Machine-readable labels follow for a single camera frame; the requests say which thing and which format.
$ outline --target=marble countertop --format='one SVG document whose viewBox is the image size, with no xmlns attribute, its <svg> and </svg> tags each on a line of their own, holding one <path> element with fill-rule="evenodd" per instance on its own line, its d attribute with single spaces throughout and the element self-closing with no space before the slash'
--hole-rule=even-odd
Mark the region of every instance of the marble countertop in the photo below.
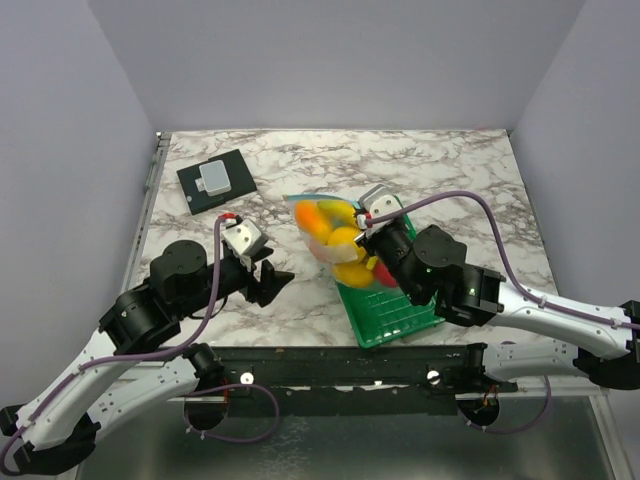
<svg viewBox="0 0 640 480">
<path fill-rule="evenodd" d="M 240 149 L 258 191 L 191 216 L 177 170 Z M 229 298 L 201 337 L 212 345 L 352 346 L 351 324 L 330 272 L 307 251 L 282 200 L 284 194 L 330 193 L 357 199 L 383 183 L 408 205 L 454 189 L 473 190 L 491 205 L 519 279 L 556 293 L 529 200 L 504 130 L 485 131 L 201 131 L 171 139 L 158 196 L 143 245 L 138 280 L 171 242 L 193 239 L 213 255 L 213 222 L 223 211 L 252 218 L 270 236 L 276 269 L 295 280 L 268 307 Z M 467 262 L 504 272 L 489 224 L 479 206 L 445 200 L 410 215 L 414 225 L 435 223 L 468 245 Z M 179 342 L 196 321 L 182 322 Z M 465 344 L 534 341 L 520 330 L 441 324 L 392 344 Z"/>
</svg>

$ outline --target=red fruit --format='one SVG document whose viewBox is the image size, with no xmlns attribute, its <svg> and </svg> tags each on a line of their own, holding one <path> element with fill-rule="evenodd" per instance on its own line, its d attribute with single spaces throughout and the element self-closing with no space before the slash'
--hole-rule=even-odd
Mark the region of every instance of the red fruit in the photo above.
<svg viewBox="0 0 640 480">
<path fill-rule="evenodd" d="M 373 267 L 373 276 L 376 277 L 376 280 L 384 287 L 396 288 L 398 286 L 395 278 L 391 276 L 387 267 L 385 267 L 380 260 L 378 260 L 376 266 Z"/>
</svg>

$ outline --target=green plastic basket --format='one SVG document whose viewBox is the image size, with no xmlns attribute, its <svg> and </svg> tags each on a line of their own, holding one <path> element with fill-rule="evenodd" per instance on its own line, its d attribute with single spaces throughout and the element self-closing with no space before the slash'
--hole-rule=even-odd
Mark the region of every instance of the green plastic basket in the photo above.
<svg viewBox="0 0 640 480">
<path fill-rule="evenodd" d="M 404 220 L 409 227 L 409 236 L 415 238 L 416 231 L 409 217 L 405 216 Z M 362 348 L 377 347 L 444 321 L 433 313 L 434 299 L 429 305 L 415 307 L 400 289 L 397 289 L 397 293 L 369 292 L 338 282 L 336 284 Z"/>
</svg>

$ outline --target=plastic bag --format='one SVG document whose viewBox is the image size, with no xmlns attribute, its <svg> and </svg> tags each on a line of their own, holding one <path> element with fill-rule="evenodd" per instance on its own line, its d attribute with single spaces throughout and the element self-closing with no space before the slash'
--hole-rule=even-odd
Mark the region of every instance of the plastic bag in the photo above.
<svg viewBox="0 0 640 480">
<path fill-rule="evenodd" d="M 397 287 L 382 262 L 354 242 L 361 233 L 354 216 L 357 202 L 321 194 L 284 199 L 309 251 L 318 261 L 331 265 L 338 282 L 373 291 Z"/>
</svg>

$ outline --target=gray wall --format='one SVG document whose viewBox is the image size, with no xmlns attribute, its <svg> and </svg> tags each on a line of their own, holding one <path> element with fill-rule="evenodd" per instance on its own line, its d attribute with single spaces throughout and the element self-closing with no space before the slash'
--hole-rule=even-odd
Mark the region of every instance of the gray wall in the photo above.
<svg viewBox="0 0 640 480">
<path fill-rule="evenodd" d="M 155 135 L 84 0 L 1 2 L 0 65 L 4 406 L 46 387 L 113 302 Z"/>
<path fill-rule="evenodd" d="M 89 0 L 158 130 L 513 128 L 584 0 Z"/>
<path fill-rule="evenodd" d="M 640 3 L 588 0 L 512 136 L 563 295 L 640 299 Z M 611 402 L 640 477 L 640 393 Z"/>
</svg>

